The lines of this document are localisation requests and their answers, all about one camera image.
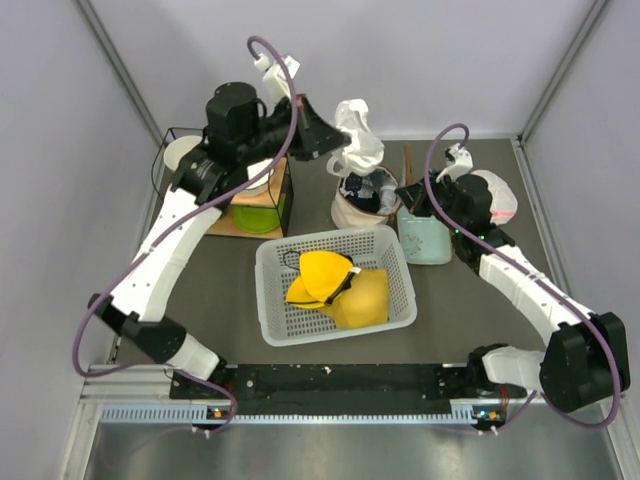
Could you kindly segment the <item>white bra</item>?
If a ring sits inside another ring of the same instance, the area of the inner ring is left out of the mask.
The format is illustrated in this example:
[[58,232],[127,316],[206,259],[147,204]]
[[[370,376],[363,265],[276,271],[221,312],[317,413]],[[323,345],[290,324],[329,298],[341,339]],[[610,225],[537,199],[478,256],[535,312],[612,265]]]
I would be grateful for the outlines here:
[[338,104],[335,127],[350,143],[336,150],[327,162],[326,170],[336,177],[355,174],[361,177],[374,172],[384,159],[384,144],[368,125],[369,107],[363,99],[345,100]]

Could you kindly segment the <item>cream capybara laundry bag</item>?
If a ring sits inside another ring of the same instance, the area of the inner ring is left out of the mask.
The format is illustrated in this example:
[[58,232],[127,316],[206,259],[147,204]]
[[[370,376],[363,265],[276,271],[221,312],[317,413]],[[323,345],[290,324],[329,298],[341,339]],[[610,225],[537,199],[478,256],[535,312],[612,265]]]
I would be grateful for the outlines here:
[[353,142],[327,161],[327,173],[338,178],[330,206],[337,228],[386,225],[397,214],[402,183],[383,165],[384,153],[380,140]]

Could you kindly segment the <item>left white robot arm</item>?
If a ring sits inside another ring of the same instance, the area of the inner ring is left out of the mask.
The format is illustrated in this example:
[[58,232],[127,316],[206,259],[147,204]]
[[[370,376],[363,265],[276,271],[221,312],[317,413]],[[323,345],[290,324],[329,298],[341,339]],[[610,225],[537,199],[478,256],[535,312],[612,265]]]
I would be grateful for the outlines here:
[[274,102],[268,112],[255,88],[244,82],[219,86],[206,105],[207,123],[164,150],[173,177],[154,225],[130,267],[89,314],[128,338],[154,363],[191,378],[205,396],[226,387],[223,359],[166,315],[173,288],[197,244],[250,185],[248,168],[267,176],[278,161],[314,160],[349,144],[349,137],[319,117],[293,82],[300,64],[291,55],[254,56]]

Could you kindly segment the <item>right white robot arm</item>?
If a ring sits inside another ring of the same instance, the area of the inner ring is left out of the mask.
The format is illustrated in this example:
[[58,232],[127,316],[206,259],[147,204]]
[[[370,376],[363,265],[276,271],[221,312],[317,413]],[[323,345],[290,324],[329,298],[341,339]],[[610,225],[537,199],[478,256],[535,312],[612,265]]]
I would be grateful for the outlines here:
[[460,143],[445,151],[442,170],[397,190],[417,217],[442,222],[456,256],[494,287],[534,327],[544,348],[509,345],[478,348],[479,363],[467,370],[469,388],[487,396],[502,384],[535,390],[557,411],[572,413],[609,399],[617,410],[630,385],[626,330],[608,312],[597,314],[572,299],[533,266],[503,230],[517,210],[508,184],[473,167]]

